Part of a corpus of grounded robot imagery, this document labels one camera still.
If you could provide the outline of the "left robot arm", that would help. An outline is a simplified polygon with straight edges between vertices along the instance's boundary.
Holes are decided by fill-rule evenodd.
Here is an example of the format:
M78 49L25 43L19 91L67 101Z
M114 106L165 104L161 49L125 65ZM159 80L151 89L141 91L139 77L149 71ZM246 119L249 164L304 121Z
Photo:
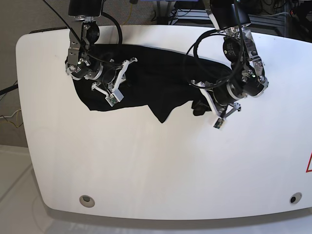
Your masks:
M250 18L237 0L205 0L205 10L214 29L203 33L191 49L195 62L211 81L191 81L208 102L209 109L218 120L225 120L235 111L240 111L238 100L247 96L258 97L267 89L269 82L259 56L251 31L247 28ZM229 75L218 77L200 61L200 43L212 36L222 36L223 53L231 63Z

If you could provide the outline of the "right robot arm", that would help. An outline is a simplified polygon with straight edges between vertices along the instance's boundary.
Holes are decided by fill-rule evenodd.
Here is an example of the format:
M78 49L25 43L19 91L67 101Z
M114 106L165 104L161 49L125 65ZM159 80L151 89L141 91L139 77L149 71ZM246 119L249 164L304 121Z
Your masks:
M116 55L123 43L120 24L115 18L103 11L103 0L71 0L68 15L77 22L70 29L70 47L66 61L67 74L73 80L92 80L91 90L97 90L108 99L123 99L119 86L126 80L125 72L128 66L137 62L131 58L122 62L115 62ZM113 22L117 28L117 48L111 54L100 57L96 55L96 42L100 36L96 17L105 17Z

